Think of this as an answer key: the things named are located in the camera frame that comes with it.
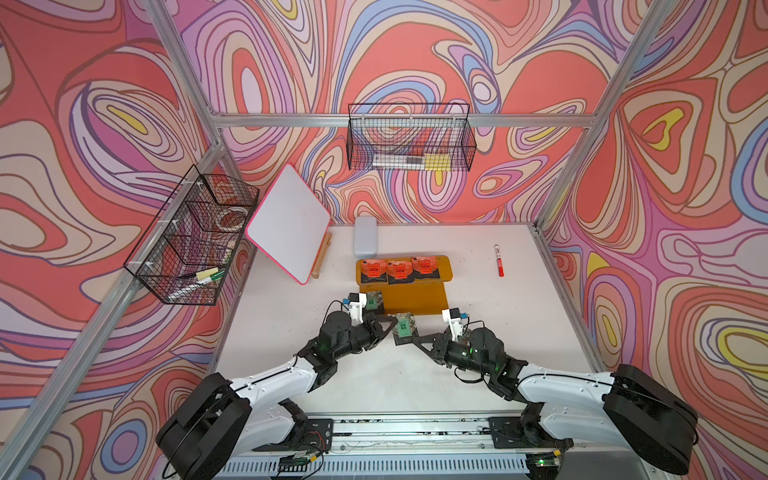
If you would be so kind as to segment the green tea bag small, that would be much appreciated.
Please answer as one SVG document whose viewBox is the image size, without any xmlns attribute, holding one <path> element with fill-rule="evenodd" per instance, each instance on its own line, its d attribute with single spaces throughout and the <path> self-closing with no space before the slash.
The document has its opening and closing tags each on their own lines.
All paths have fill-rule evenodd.
<svg viewBox="0 0 768 480">
<path fill-rule="evenodd" d="M 418 336 L 414 316 L 410 312 L 396 313 L 397 320 L 393 329 L 393 338 L 396 345 L 410 344 Z"/>
</svg>

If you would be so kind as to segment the green tea bag large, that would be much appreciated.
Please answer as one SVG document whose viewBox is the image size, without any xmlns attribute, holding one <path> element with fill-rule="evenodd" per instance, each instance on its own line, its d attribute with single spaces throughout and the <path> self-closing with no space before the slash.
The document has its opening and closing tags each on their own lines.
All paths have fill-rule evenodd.
<svg viewBox="0 0 768 480">
<path fill-rule="evenodd" d="M 365 293 L 366 301 L 363 306 L 363 314 L 373 313 L 384 315 L 385 307 L 383 302 L 383 293 L 381 291 L 370 291 Z"/>
</svg>

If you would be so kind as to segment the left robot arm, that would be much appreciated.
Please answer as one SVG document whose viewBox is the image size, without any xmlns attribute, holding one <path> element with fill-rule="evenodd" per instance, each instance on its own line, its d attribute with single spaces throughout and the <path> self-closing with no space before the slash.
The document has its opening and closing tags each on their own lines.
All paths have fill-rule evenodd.
<svg viewBox="0 0 768 480">
<path fill-rule="evenodd" d="M 343 310 L 328 313 L 318 334 L 290 360 L 247 377 L 206 376 L 159 429 L 165 479 L 212 479 L 233 457 L 265 446 L 300 448 L 307 417 L 294 397 L 326 384 L 341 358 L 371 350 L 396 326 L 369 312 L 355 324 Z"/>
</svg>

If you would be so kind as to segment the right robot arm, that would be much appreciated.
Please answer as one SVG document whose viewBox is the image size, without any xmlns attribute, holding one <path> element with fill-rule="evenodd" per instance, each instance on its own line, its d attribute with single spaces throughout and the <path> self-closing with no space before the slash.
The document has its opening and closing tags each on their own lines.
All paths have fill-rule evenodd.
<svg viewBox="0 0 768 480">
<path fill-rule="evenodd" d="M 412 342 L 436 364 L 474 372 L 498 397 L 525 404 L 521 434 L 531 445 L 588 440 L 628 448 L 670 474 L 690 471 L 699 439 L 696 410 L 635 366 L 598 373 L 549 369 L 507 354 L 486 327 Z"/>
</svg>

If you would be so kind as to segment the red tea bag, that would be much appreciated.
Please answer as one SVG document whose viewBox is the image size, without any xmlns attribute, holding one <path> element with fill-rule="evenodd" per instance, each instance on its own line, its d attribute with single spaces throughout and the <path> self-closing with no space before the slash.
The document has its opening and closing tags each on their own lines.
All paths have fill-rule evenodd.
<svg viewBox="0 0 768 480">
<path fill-rule="evenodd" d="M 413 274 L 416 279 L 439 279 L 438 259 L 436 256 L 416 256 L 411 258 Z"/>
<path fill-rule="evenodd" d="M 414 280 L 411 260 L 390 260 L 387 262 L 387 282 L 389 285 L 410 284 Z"/>
<path fill-rule="evenodd" d="M 364 259 L 360 262 L 362 284 L 387 283 L 388 262 L 383 259 Z"/>
</svg>

